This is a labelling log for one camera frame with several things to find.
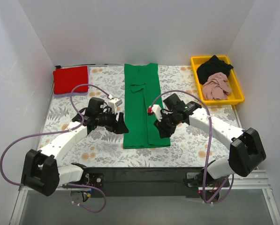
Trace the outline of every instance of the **folded cloth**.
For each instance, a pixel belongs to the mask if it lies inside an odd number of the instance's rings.
[[[132,66],[125,64],[125,124],[129,129],[124,134],[125,149],[142,149],[170,146],[170,139],[159,137],[154,126],[155,116],[148,116],[147,109],[160,94],[158,65]],[[162,99],[155,104],[161,108]]]
[[[232,68],[234,68],[232,65],[226,64],[223,60],[219,60],[218,57],[214,55],[207,62],[198,67],[197,76],[199,83],[202,85],[205,84],[211,75],[219,72],[224,73],[228,77],[229,71]]]
[[[202,86],[202,93],[206,100],[225,100],[232,93],[227,76],[224,73],[215,73]]]
[[[71,91],[77,85],[89,83],[89,72],[87,66],[56,69],[53,72],[54,96],[87,95],[89,87],[86,85]]]

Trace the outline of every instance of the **green towel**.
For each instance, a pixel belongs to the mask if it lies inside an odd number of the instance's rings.
[[[170,139],[159,137],[154,126],[155,116],[148,116],[147,109],[160,94],[158,65],[132,66],[125,64],[125,124],[129,129],[124,134],[125,149],[142,149],[170,146]],[[163,108],[162,99],[156,104]]]

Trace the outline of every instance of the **black base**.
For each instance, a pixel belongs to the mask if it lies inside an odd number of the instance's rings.
[[[89,167],[84,173],[103,174],[99,187],[106,196],[185,196],[199,198],[197,187],[188,187],[187,173],[201,167]],[[101,197],[94,191],[91,197]]]

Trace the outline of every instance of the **floral tablecloth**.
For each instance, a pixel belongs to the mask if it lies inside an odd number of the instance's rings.
[[[159,66],[161,92],[167,90],[186,90],[197,96],[197,88],[190,67]],[[123,104],[119,111],[124,112],[124,66],[91,67],[90,83],[95,84],[114,97],[121,98]],[[193,100],[190,96],[178,94],[185,103]],[[75,96],[77,108],[88,105],[91,97],[103,98],[102,92],[90,87],[88,96]],[[212,106],[211,114],[238,126],[235,112],[230,105]],[[76,115],[69,97],[53,98],[43,132],[64,130]],[[48,144],[57,135],[48,135],[40,139],[40,147]],[[171,137],[171,146],[155,149],[123,149],[123,135],[115,135],[98,127],[88,137],[73,147],[59,166],[78,162],[92,167],[128,167],[128,166],[204,166],[208,134],[187,124],[178,125]],[[210,161],[228,156],[228,150],[219,141],[213,139]]]

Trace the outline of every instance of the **pink garment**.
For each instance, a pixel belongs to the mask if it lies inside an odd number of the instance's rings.
[[[207,100],[225,100],[232,93],[227,76],[224,73],[211,75],[202,86],[202,93]]]

